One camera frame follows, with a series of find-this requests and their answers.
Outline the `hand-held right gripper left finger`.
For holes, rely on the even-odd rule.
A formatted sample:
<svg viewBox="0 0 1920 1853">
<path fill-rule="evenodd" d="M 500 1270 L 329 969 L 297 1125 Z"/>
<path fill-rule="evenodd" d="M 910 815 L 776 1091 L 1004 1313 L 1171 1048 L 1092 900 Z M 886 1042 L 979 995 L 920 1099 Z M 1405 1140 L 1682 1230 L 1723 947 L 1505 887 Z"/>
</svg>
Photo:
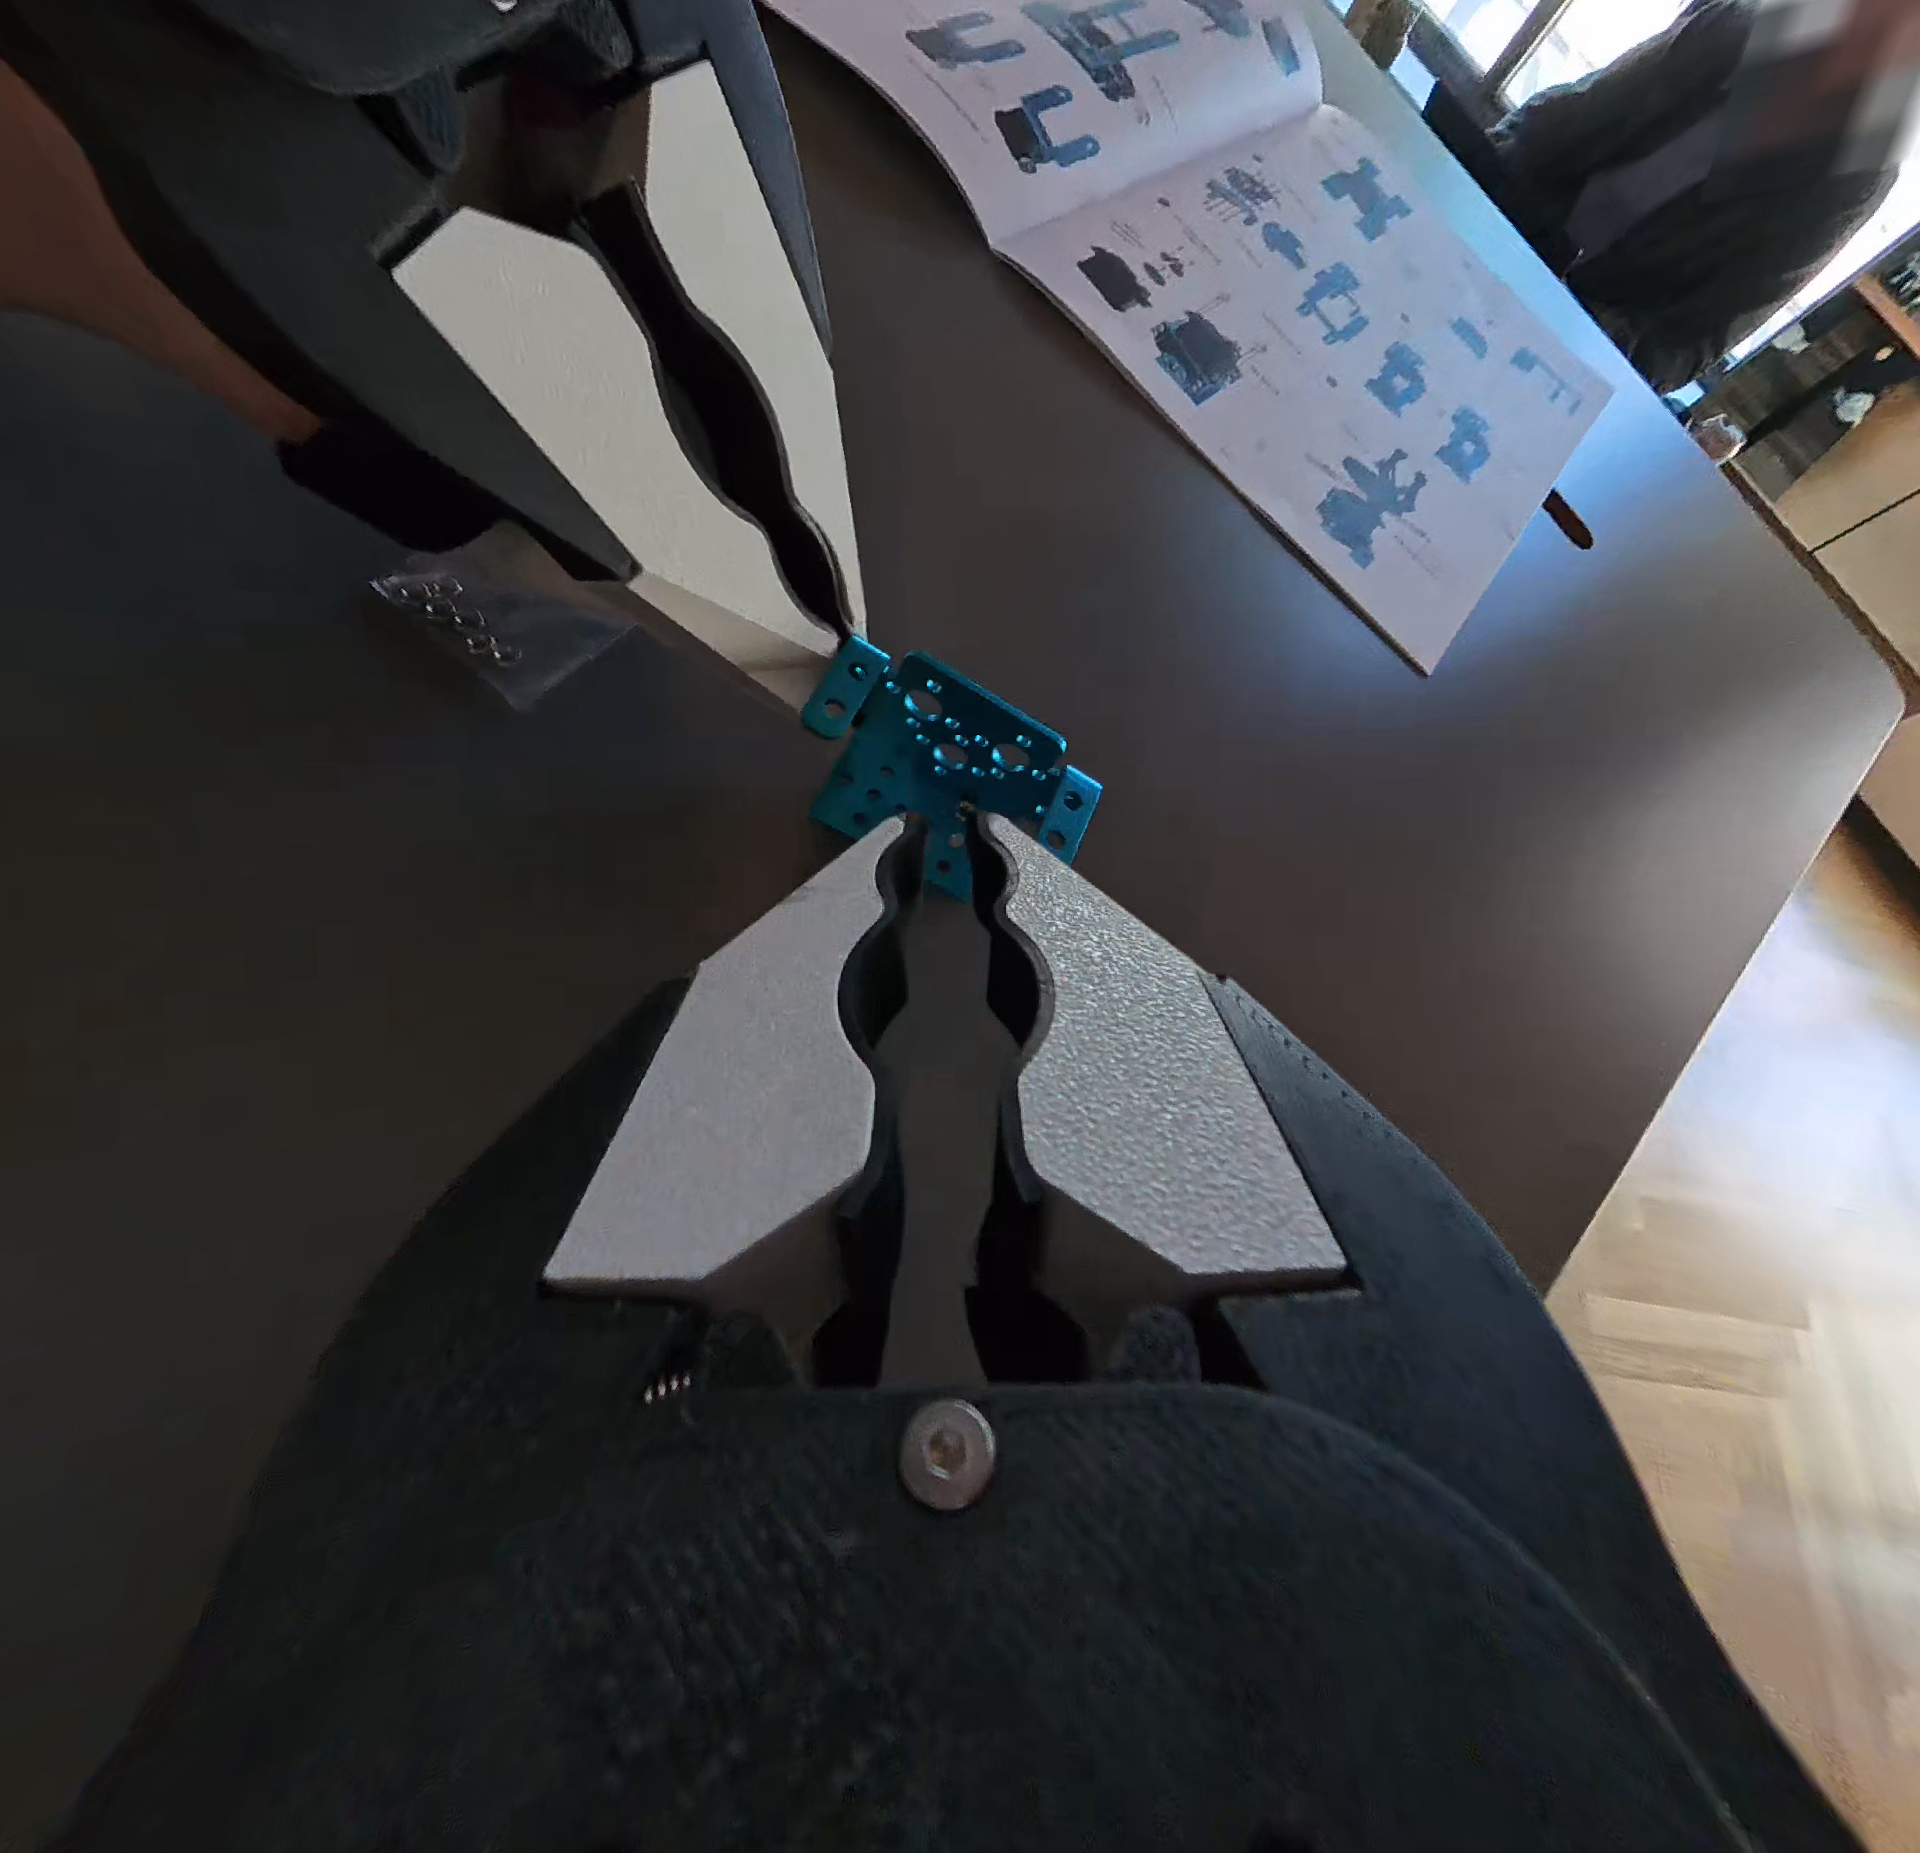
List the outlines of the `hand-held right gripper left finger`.
<svg viewBox="0 0 1920 1853">
<path fill-rule="evenodd" d="M 896 1086 L 916 819 L 892 814 L 709 954 L 544 1286 L 743 1313 L 785 1345 L 882 1345 L 903 1246 Z"/>
</svg>

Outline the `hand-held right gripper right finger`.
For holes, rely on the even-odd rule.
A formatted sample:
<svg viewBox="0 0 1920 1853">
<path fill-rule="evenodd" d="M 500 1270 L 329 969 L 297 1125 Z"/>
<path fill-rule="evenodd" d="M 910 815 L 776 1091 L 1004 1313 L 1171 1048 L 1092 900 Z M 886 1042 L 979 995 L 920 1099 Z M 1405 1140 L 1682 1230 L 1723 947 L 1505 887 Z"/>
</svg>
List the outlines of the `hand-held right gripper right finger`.
<svg viewBox="0 0 1920 1853">
<path fill-rule="evenodd" d="M 1339 1286 L 1349 1257 L 1218 981 L 1008 815 L 977 815 L 972 866 L 1012 1038 L 972 1311 L 1117 1332 L 1155 1305 Z"/>
</svg>

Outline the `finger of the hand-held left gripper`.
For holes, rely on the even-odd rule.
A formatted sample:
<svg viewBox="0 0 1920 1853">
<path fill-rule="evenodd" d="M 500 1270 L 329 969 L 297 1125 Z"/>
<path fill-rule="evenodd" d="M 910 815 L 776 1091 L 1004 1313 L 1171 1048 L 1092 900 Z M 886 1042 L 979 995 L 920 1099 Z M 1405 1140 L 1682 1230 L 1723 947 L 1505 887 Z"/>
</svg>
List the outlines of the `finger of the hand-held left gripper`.
<svg viewBox="0 0 1920 1853">
<path fill-rule="evenodd" d="M 828 336 L 710 60 L 635 93 L 599 159 L 599 252 L 655 337 L 721 503 L 770 552 L 785 640 L 866 632 Z"/>
<path fill-rule="evenodd" d="M 630 588 L 781 705 L 837 632 L 787 593 L 763 525 L 719 490 L 669 410 L 655 341 L 578 245 L 459 207 L 398 287 L 627 552 Z"/>
</svg>

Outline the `blue metal bracket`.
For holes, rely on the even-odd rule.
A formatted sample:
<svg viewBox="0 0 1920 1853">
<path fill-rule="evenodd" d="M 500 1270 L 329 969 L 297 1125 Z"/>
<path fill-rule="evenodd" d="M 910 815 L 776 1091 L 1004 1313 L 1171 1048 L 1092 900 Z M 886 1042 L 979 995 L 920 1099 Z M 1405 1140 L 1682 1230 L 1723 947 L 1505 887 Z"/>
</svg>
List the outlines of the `blue metal bracket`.
<svg viewBox="0 0 1920 1853">
<path fill-rule="evenodd" d="M 1056 727 L 923 651 L 892 657 L 852 636 L 808 694 L 808 733 L 837 746 L 812 820 L 847 838 L 890 819 L 928 827 L 925 883 L 972 900 L 968 827 L 997 814 L 1070 864 L 1101 785 Z"/>
</svg>

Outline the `small clear bag of hardware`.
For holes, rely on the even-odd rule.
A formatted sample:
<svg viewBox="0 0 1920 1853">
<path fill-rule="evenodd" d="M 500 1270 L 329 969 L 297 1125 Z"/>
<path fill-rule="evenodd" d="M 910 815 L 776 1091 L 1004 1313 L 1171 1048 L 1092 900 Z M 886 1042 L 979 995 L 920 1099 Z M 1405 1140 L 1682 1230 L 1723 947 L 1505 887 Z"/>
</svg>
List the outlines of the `small clear bag of hardware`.
<svg viewBox="0 0 1920 1853">
<path fill-rule="evenodd" d="M 605 586 L 577 579 L 513 522 L 409 556 L 366 590 L 515 712 L 534 710 L 635 632 Z"/>
</svg>

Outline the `illustrated instruction booklet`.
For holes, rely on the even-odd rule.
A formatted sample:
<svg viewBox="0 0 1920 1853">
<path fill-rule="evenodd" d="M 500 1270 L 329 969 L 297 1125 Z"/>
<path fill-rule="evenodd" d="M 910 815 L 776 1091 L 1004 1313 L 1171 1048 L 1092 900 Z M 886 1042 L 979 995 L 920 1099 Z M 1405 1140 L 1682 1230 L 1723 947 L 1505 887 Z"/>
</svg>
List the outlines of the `illustrated instruction booklet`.
<svg viewBox="0 0 1920 1853">
<path fill-rule="evenodd" d="M 1614 388 L 1330 91 L 1306 0 L 758 0 L 1417 671 Z"/>
</svg>

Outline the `wooden cabinet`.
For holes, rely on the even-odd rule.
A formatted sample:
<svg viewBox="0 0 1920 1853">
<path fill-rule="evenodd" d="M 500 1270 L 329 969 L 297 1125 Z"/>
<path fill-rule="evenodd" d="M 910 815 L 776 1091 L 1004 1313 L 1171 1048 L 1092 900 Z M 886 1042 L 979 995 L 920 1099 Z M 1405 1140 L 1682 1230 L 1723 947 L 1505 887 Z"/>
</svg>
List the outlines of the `wooden cabinet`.
<svg viewBox="0 0 1920 1853">
<path fill-rule="evenodd" d="M 1691 426 L 1895 671 L 1867 814 L 1917 858 L 1917 233 L 1720 370 Z"/>
</svg>

